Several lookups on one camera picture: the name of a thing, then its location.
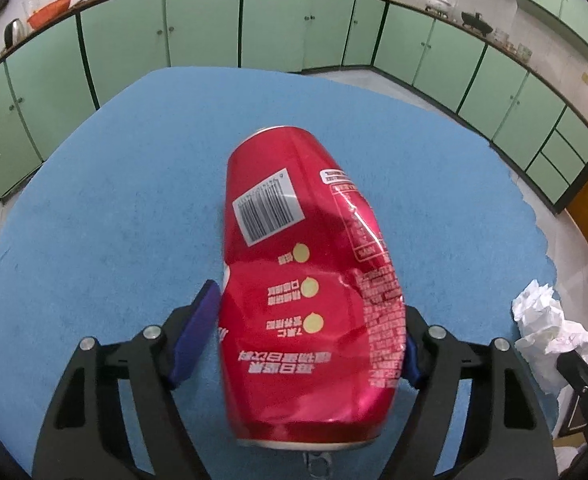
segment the red can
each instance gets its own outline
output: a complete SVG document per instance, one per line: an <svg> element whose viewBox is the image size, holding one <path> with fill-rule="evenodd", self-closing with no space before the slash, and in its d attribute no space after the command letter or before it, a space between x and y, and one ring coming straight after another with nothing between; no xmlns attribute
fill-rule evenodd
<svg viewBox="0 0 588 480"><path fill-rule="evenodd" d="M405 306L367 201L294 126L228 161L219 318L236 437L337 450L380 433L405 351Z"/></svg>

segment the blue tablecloth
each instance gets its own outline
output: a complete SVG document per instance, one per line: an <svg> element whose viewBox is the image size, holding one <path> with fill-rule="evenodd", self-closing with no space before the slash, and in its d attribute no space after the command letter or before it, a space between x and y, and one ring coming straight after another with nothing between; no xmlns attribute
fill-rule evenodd
<svg viewBox="0 0 588 480"><path fill-rule="evenodd" d="M425 319L487 343L515 338L510 301L554 283L547 241L487 142L433 112L321 78L171 68L124 90L56 150L0 234L0 438L30 470L52 392L86 335L128 340L222 277L226 161L253 131L294 124L325 145L372 204L405 297ZM441 457L451 465L468 385ZM146 466L125 414L137 463ZM299 453L238 447L212 335L175 392L212 478L305 478ZM336 478L375 479L411 408L403 385L383 435L337 453ZM555 399L541 401L550 425Z"/></svg>

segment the can bottom rim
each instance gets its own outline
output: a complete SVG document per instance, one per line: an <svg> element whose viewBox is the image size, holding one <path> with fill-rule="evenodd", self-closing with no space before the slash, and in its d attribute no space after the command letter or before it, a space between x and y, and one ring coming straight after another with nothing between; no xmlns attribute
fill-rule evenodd
<svg viewBox="0 0 588 480"><path fill-rule="evenodd" d="M282 442L280 440L252 440L240 438L237 440L239 446L258 446L269 449L280 449L285 451L340 451L345 449L357 449L374 442L374 439L361 442Z"/></svg>

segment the crumpled paper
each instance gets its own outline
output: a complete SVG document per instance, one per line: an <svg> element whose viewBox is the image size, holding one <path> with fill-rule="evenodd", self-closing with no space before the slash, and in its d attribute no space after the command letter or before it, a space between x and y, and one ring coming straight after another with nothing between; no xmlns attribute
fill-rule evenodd
<svg viewBox="0 0 588 480"><path fill-rule="evenodd" d="M556 370L558 355L576 349L588 365L588 332L582 324L565 319L553 294L551 286L532 280L512 301L512 315L522 336L514 346L529 363L541 389L557 396L567 386Z"/></svg>

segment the orange bowl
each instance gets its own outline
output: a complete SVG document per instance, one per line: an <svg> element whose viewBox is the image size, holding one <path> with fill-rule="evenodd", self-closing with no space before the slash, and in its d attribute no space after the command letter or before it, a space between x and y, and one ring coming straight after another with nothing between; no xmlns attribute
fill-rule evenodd
<svg viewBox="0 0 588 480"><path fill-rule="evenodd" d="M41 7L39 10L34 12L27 19L27 23L34 30L38 30L50 20L53 20L57 16L69 9L69 4L72 0L56 0L45 7Z"/></svg>

